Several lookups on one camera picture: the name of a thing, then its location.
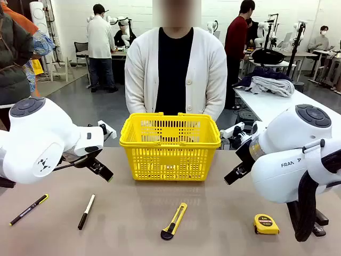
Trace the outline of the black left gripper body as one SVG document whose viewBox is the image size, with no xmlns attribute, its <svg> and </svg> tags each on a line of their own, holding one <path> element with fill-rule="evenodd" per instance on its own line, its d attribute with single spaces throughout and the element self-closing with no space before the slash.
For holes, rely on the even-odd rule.
<svg viewBox="0 0 341 256">
<path fill-rule="evenodd" d="M 67 162 L 69 164 L 73 164 L 76 168 L 95 168 L 95 166 L 99 163 L 96 157 L 103 150 L 98 146 L 90 146 L 84 148 L 84 155 L 77 156 L 75 153 L 71 153 L 71 151 L 67 151 L 62 154 L 60 163 Z"/>
</svg>

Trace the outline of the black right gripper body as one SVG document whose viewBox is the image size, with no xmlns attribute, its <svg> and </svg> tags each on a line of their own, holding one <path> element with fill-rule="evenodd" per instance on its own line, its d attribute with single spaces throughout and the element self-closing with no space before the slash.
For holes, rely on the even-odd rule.
<svg viewBox="0 0 341 256">
<path fill-rule="evenodd" d="M 261 147 L 258 139 L 249 138 L 236 151 L 236 155 L 240 158 L 239 165 L 244 171 L 251 171 L 256 160 L 261 156 Z"/>
</svg>

